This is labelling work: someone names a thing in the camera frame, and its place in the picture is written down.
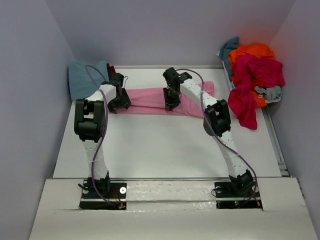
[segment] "orange cloth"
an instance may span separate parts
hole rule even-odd
[[[257,58],[275,59],[274,51],[267,45],[261,43],[254,43],[251,45],[241,45],[237,49],[229,52],[228,58],[231,64],[231,71],[235,73],[237,58],[245,55],[252,54]]]
[[[235,73],[236,70],[236,63],[237,63],[237,58],[246,55],[246,54],[251,54],[256,56],[257,58],[266,58],[266,59],[275,59],[275,53],[272,51],[267,45],[261,44],[261,43],[254,43],[251,45],[241,45],[237,49],[232,50],[229,55],[229,61],[231,64],[231,71]],[[236,82],[236,77],[233,75],[230,80],[233,82],[234,86],[237,86]],[[259,81],[258,79],[253,79],[252,80],[252,94],[254,96],[254,100],[257,103],[256,108],[260,109],[265,107],[266,100],[265,97],[259,97],[259,93],[254,91],[255,87],[259,85],[261,88],[263,88],[264,82]]]

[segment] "folded blue cloth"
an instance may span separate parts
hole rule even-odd
[[[229,53],[232,50],[235,50],[239,47],[239,37],[236,36],[234,38],[231,38],[229,41],[223,45],[223,47],[220,49],[219,52],[219,58],[223,61],[226,72],[228,73],[229,78],[233,75],[233,72],[231,71],[231,64],[228,58]]]
[[[97,87],[88,76],[86,65],[85,63],[75,61],[68,67],[69,90],[72,100],[85,99],[97,90]],[[106,61],[100,61],[93,66],[99,69],[107,81],[109,80]],[[103,77],[93,68],[89,68],[89,72],[100,86],[104,81]]]

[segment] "gray wall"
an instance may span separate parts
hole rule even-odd
[[[46,0],[79,61],[221,65],[240,36],[270,44],[295,0]]]
[[[43,0],[0,1],[0,238],[27,240],[53,172],[73,55]]]
[[[300,179],[320,237],[320,1],[297,0],[271,46],[284,64],[283,99],[271,115],[289,172]]]

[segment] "pink cloth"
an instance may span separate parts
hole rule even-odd
[[[204,90],[214,95],[214,83],[204,82]],[[163,88],[127,89],[126,92],[131,100],[128,109],[117,109],[119,114],[149,114],[149,115],[187,115],[203,118],[201,108],[198,107],[188,96],[180,94],[180,105],[172,111],[165,110],[165,97]]]
[[[258,80],[268,88],[275,85],[282,87],[286,84],[282,63],[271,58],[258,58],[246,54],[236,60],[234,77],[236,88],[230,92],[228,104],[238,118],[240,125],[256,130],[256,106],[254,95],[251,92],[252,81]]]

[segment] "table surface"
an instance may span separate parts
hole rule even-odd
[[[214,97],[228,99],[223,69],[196,69],[214,83]],[[116,68],[128,76],[126,89],[163,88],[165,68]],[[200,83],[199,78],[190,73]],[[71,105],[54,178],[87,178],[85,149],[74,133]],[[241,127],[230,111],[231,132],[239,153],[258,177],[280,177],[277,158],[261,109],[256,110],[257,130]],[[191,116],[110,114],[102,144],[104,159],[115,179],[227,178],[228,169],[217,143],[203,129],[203,119]]]
[[[30,240],[316,240],[297,180],[259,179],[260,209],[216,209],[214,181],[128,181],[127,210],[81,210],[81,179],[45,182]]]

